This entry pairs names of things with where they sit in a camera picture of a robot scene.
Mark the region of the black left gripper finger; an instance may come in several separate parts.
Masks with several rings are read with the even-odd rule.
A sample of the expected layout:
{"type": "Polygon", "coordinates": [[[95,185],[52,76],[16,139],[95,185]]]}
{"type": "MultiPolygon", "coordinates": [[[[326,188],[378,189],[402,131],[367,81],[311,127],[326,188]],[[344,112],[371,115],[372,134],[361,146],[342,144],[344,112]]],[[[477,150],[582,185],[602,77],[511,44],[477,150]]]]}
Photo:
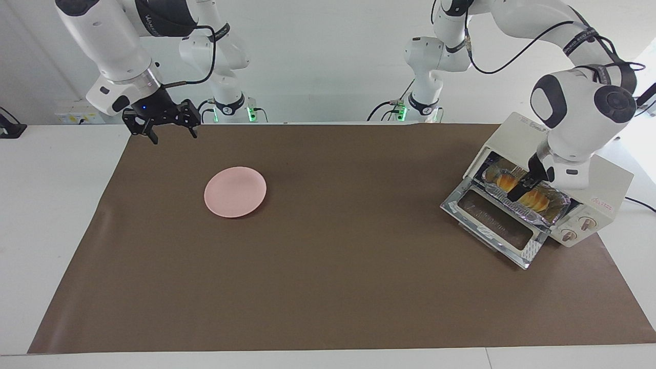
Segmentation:
{"type": "Polygon", "coordinates": [[[536,187],[535,180],[532,178],[521,178],[518,184],[508,192],[507,198],[510,201],[519,201],[525,194],[531,192],[534,187],[536,187]]]}

